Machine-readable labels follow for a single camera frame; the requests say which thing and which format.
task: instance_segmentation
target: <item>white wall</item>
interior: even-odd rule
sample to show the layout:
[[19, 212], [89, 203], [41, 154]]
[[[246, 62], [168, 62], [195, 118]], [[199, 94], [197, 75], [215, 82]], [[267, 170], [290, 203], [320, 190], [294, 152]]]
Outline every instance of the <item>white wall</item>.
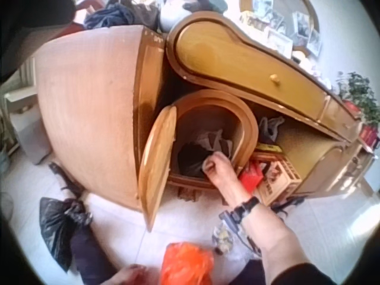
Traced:
[[[332, 82], [339, 71], [361, 74], [380, 103], [380, 36], [359, 0], [311, 0], [318, 15], [322, 50], [318, 65]], [[380, 160], [365, 175], [373, 190], [380, 189]]]

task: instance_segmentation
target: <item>orange plastic bag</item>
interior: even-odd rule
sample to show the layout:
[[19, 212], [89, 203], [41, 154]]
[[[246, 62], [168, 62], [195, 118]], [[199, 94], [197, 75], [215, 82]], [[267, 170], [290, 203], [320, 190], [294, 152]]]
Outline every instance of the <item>orange plastic bag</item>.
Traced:
[[212, 252], [188, 242], [167, 246], [161, 271], [161, 285], [211, 285]]

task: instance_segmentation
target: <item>hand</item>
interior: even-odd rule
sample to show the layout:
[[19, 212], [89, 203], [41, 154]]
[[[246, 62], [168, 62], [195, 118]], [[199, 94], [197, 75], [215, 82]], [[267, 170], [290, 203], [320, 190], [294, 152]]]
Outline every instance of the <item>hand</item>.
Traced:
[[111, 279], [102, 283], [102, 285], [135, 285], [145, 284], [147, 268], [143, 265], [133, 264], [124, 267], [117, 272]]
[[250, 198], [236, 176], [230, 160], [223, 153], [216, 151], [207, 157], [202, 170], [231, 207], [235, 208]]

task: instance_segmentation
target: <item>sleeve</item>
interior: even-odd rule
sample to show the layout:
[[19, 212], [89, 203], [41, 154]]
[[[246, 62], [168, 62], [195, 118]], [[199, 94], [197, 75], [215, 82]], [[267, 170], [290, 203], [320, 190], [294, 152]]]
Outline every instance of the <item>sleeve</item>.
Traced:
[[287, 269], [275, 278], [272, 285], [333, 285], [327, 275], [321, 273], [310, 263], [298, 264]]

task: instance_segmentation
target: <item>brass knob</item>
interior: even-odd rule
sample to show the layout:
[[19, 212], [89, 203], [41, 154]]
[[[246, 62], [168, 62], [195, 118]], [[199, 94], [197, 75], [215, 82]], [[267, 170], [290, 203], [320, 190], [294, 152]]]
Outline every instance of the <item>brass knob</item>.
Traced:
[[280, 79], [277, 74], [272, 74], [270, 79], [275, 85], [280, 85]]

